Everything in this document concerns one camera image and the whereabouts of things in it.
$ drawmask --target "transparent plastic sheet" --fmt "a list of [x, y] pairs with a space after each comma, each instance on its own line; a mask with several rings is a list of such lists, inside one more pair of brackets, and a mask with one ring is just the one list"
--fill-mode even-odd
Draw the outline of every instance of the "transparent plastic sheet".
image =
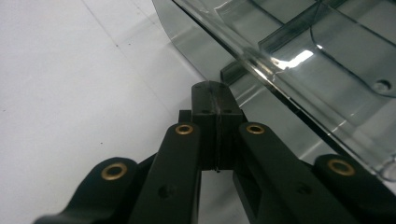
[[[363, 18], [373, 12], [357, 12], [357, 1], [174, 1], [250, 73], [377, 173], [394, 179], [393, 26], [385, 34], [373, 29]], [[283, 10], [276, 10], [279, 4]]]

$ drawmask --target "small hole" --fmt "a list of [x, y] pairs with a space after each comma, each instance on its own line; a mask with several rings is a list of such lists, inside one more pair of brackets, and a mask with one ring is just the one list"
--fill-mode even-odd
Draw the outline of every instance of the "small hole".
[[335, 162], [332, 166], [334, 167], [335, 170], [338, 170], [341, 172], [349, 171], [349, 168], [343, 163]]
[[170, 199], [176, 194], [176, 187], [173, 185], [164, 185], [158, 189], [158, 195], [162, 199]]
[[251, 127], [250, 130], [253, 132], [259, 132], [261, 129], [259, 127]]
[[111, 167], [107, 170], [108, 175], [119, 175], [122, 169], [120, 167]]
[[392, 85], [390, 84], [389, 81], [385, 79], [381, 79], [374, 84], [374, 88], [376, 91], [385, 92], [385, 91], [390, 91]]
[[189, 130], [190, 130], [190, 127], [187, 127], [187, 126], [183, 126], [180, 128], [181, 132], [188, 132]]

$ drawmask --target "white surface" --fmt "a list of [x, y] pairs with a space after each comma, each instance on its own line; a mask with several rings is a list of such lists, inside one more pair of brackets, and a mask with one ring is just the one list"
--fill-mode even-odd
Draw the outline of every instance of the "white surface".
[[[0, 223], [61, 211], [100, 161], [155, 153], [201, 80], [149, 0], [0, 2]], [[245, 222], [213, 175], [200, 222]]]

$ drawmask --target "brass insert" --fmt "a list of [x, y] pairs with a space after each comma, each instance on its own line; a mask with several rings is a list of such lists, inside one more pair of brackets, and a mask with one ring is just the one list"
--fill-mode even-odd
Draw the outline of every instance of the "brass insert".
[[339, 175], [354, 175], [355, 169], [346, 161], [332, 159], [327, 162], [331, 170]]
[[260, 134], [260, 133], [264, 133], [264, 128], [256, 124], [251, 124], [247, 126], [247, 131], [254, 134]]
[[116, 162], [108, 165], [102, 171], [102, 178], [105, 180], [116, 180], [126, 174], [128, 168], [122, 162]]
[[192, 126], [187, 124], [182, 124], [176, 127], [176, 133], [178, 134], [189, 134], [192, 133], [192, 131], [194, 131]]

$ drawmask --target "black plastic part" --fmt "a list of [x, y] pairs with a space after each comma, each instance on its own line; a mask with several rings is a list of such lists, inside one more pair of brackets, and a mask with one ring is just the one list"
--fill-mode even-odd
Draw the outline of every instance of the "black plastic part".
[[[189, 125], [191, 133], [177, 133]], [[151, 165], [128, 223], [197, 223], [200, 129], [192, 123], [171, 126]]]
[[[111, 164], [124, 164], [126, 173], [106, 180], [102, 172]], [[69, 205], [56, 216], [42, 217], [35, 224], [124, 223], [138, 195], [137, 165], [134, 161], [112, 158], [96, 165], [78, 186]]]
[[[263, 133], [249, 132], [249, 125]], [[270, 128], [244, 123], [239, 132], [240, 153], [262, 191], [254, 223], [357, 223]]]
[[230, 89], [206, 81], [191, 89], [192, 122], [202, 130], [203, 170], [230, 170], [234, 165], [233, 141], [244, 115]]
[[[338, 167], [329, 166], [332, 161]], [[349, 164], [351, 172], [343, 173], [347, 167], [339, 161]], [[320, 156], [313, 172], [362, 223], [396, 223], [395, 195], [356, 161], [338, 155]]]
[[191, 110], [178, 111], [178, 122], [191, 122]]
[[239, 199], [244, 205], [248, 220], [250, 223], [256, 223], [262, 198], [262, 191], [259, 185], [254, 178], [240, 175], [237, 172], [233, 173], [233, 182], [238, 191]]
[[137, 192], [134, 193], [134, 202], [136, 201], [138, 193], [140, 193], [140, 190], [142, 189], [146, 181], [146, 178], [149, 174], [149, 170], [151, 168], [152, 163], [154, 163], [156, 156], [157, 153], [137, 164], [137, 174], [135, 176], [136, 180], [134, 182], [134, 184], [136, 184], [135, 190], [137, 190]]

